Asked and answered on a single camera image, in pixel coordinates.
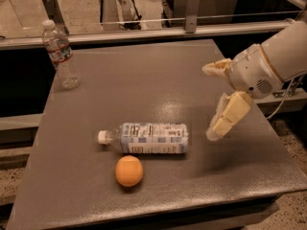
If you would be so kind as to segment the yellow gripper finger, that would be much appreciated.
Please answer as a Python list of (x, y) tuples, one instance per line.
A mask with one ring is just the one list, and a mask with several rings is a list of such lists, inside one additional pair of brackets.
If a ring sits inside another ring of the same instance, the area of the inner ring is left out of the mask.
[(211, 77), (219, 77), (225, 81), (229, 80), (228, 70), (232, 60), (230, 58), (221, 59), (205, 64), (201, 70), (204, 74)]
[(252, 97), (244, 91), (235, 91), (231, 95), (223, 95), (218, 102), (206, 137), (209, 141), (218, 141), (236, 126), (250, 111)]

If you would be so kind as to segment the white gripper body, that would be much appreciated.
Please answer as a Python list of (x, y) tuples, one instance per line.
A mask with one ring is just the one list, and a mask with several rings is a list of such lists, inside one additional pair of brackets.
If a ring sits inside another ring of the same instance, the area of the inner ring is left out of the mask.
[(248, 92), (253, 99), (265, 98), (283, 86), (260, 44), (253, 44), (238, 54), (227, 73), (232, 86)]

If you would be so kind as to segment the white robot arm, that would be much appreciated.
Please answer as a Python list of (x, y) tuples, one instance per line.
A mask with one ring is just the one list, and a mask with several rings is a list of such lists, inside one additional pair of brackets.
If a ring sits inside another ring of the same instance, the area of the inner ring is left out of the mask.
[(306, 15), (260, 44), (253, 44), (235, 58), (202, 67), (212, 77), (226, 81), (234, 92), (220, 97), (206, 137), (224, 138), (250, 111), (253, 102), (280, 90), (285, 82), (307, 74)]

